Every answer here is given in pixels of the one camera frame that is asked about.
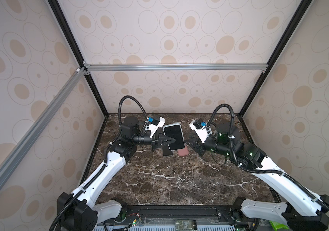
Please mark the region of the pink phone case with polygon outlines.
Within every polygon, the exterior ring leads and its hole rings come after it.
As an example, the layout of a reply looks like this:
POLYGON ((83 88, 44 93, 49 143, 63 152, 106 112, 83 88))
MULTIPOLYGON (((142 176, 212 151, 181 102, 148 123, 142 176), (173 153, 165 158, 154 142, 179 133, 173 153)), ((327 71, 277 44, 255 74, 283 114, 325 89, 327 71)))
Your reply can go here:
POLYGON ((178 153, 178 155, 179 155, 180 157, 184 157, 184 156, 188 156, 188 155, 189 155, 189 150, 188 150, 187 147, 185 147, 185 148, 183 148, 183 149, 179 149, 179 150, 177 151, 177 153, 178 153))

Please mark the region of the phone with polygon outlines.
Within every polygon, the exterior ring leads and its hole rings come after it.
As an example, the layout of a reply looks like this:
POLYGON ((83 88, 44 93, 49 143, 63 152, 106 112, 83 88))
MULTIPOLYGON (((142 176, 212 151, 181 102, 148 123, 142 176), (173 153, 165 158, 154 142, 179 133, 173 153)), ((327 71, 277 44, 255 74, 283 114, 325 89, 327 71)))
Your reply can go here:
POLYGON ((175 140, 175 142, 168 145, 171 151, 185 148, 184 136, 180 123, 173 123, 163 126, 163 132, 165 136, 175 140))
POLYGON ((173 155, 173 152, 166 146, 162 148, 162 154, 164 157, 169 157, 173 155))

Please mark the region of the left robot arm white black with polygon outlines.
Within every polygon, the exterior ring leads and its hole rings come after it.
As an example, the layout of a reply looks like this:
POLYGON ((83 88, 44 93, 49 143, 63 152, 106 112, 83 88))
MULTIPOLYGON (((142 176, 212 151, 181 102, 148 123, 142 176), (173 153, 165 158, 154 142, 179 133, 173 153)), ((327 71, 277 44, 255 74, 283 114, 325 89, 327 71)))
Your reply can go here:
POLYGON ((149 145, 153 151, 169 147, 171 151, 184 148, 179 124, 165 125, 163 117, 146 117, 141 127, 135 116, 119 119, 119 133, 106 150, 104 161, 70 194, 62 193, 57 200, 57 216, 50 226, 68 231, 92 231, 109 219, 122 216, 124 203, 110 200, 97 204, 97 199, 115 176, 137 151, 139 145, 149 145))

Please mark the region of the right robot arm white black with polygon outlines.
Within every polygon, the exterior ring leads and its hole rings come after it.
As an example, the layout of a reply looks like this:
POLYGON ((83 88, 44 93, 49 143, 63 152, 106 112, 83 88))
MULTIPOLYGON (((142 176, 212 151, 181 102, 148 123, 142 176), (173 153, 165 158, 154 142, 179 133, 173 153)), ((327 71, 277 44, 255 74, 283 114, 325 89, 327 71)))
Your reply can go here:
POLYGON ((284 198, 281 203, 238 199, 234 215, 261 218, 288 226, 293 231, 326 231, 329 197, 302 186, 281 169, 266 153, 252 143, 242 143, 240 132, 229 122, 212 131, 202 119, 190 122, 196 136, 186 140, 200 156, 211 152, 225 156, 231 163, 268 184, 284 198))

